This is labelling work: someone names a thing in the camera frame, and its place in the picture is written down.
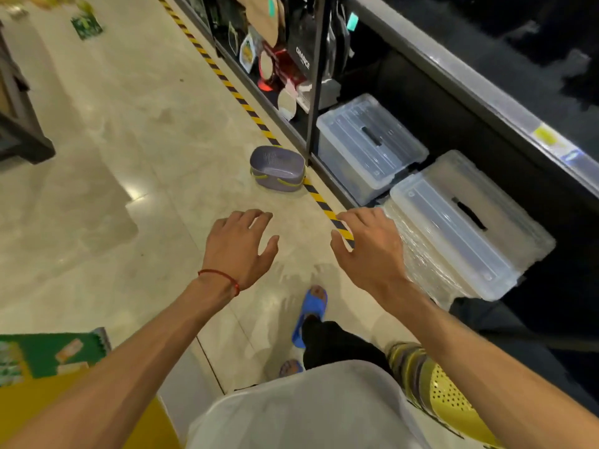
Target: marble floor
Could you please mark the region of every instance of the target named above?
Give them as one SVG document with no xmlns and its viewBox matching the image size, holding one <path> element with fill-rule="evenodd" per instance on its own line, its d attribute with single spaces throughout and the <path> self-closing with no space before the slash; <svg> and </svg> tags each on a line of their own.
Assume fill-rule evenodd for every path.
<svg viewBox="0 0 599 449">
<path fill-rule="evenodd" d="M 160 3 L 89 1 L 105 33 L 88 41 L 64 8 L 3 19 L 57 154 L 36 166 L 0 162 L 0 331 L 104 326 L 118 344 L 194 277 L 214 219 L 258 207 L 274 213 L 266 239 L 281 236 L 275 264 L 198 335 L 224 392 L 272 379 L 301 355 L 290 334 L 311 284 L 327 289 L 327 319 L 346 330 L 380 347 L 413 339 L 339 270 L 331 223 L 304 189 L 274 193 L 252 181 L 248 159 L 265 137 Z M 418 419 L 434 447 L 466 444 Z"/>
</svg>

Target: hand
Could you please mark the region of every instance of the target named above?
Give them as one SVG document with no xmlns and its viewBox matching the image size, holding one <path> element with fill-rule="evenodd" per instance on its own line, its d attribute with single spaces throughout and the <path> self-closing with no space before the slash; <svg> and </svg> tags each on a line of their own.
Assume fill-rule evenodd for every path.
<svg viewBox="0 0 599 449">
<path fill-rule="evenodd" d="M 218 219 L 206 241 L 202 269 L 227 273 L 241 290 L 254 285 L 270 269 L 279 252 L 279 237 L 273 236 L 258 255 L 260 240 L 272 218 L 271 212 L 248 210 L 233 211 L 227 219 Z"/>
<path fill-rule="evenodd" d="M 331 248 L 337 262 L 359 288 L 390 311 L 392 289 L 409 285 L 403 243 L 395 222 L 380 208 L 359 208 L 337 216 L 353 233 L 355 249 L 349 252 L 341 234 L 333 230 Z"/>
</svg>

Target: person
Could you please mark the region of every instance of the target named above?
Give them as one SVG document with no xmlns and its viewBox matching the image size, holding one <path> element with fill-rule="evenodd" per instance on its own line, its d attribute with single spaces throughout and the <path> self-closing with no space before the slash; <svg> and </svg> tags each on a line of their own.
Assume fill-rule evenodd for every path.
<svg viewBox="0 0 599 449">
<path fill-rule="evenodd" d="M 169 307 L 28 422 L 4 449 L 120 448 L 202 326 L 238 289 L 249 288 L 271 267 L 278 236 L 258 254 L 271 218 L 249 210 L 217 220 L 202 265 L 211 272 L 191 280 Z M 597 444 L 594 415 L 435 306 L 406 278 L 400 235 L 382 210 L 360 208 L 338 218 L 355 238 L 350 252 L 341 235 L 332 232 L 331 248 L 341 269 L 415 335 L 506 447 Z M 223 397 L 192 424 L 188 448 L 427 447 L 384 355 L 336 323 L 322 321 L 327 300 L 322 291 L 311 289 L 311 304 L 303 307 L 299 334 L 294 333 L 294 343 L 307 347 L 307 371 Z"/>
</svg>

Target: teal tag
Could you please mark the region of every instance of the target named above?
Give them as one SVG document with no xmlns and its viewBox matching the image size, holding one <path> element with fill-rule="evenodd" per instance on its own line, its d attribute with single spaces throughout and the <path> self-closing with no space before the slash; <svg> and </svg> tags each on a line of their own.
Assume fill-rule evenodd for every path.
<svg viewBox="0 0 599 449">
<path fill-rule="evenodd" d="M 274 17 L 274 0 L 268 0 L 268 14 L 270 17 Z"/>
<path fill-rule="evenodd" d="M 349 15 L 348 19 L 348 31 L 354 31 L 356 29 L 356 25 L 358 24 L 358 16 L 354 13 Z"/>
</svg>

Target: forearm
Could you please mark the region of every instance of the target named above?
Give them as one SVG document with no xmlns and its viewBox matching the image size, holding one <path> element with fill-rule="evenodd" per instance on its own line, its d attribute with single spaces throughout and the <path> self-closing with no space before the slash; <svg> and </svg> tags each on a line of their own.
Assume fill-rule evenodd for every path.
<svg viewBox="0 0 599 449">
<path fill-rule="evenodd" d="M 194 280 L 168 308 L 28 423 L 5 449 L 120 448 L 199 330 L 232 293 L 227 279 Z"/>
<path fill-rule="evenodd" d="M 573 399 L 483 339 L 414 286 L 392 314 L 421 342 L 510 449 L 582 448 L 599 439 L 599 420 Z"/>
</svg>

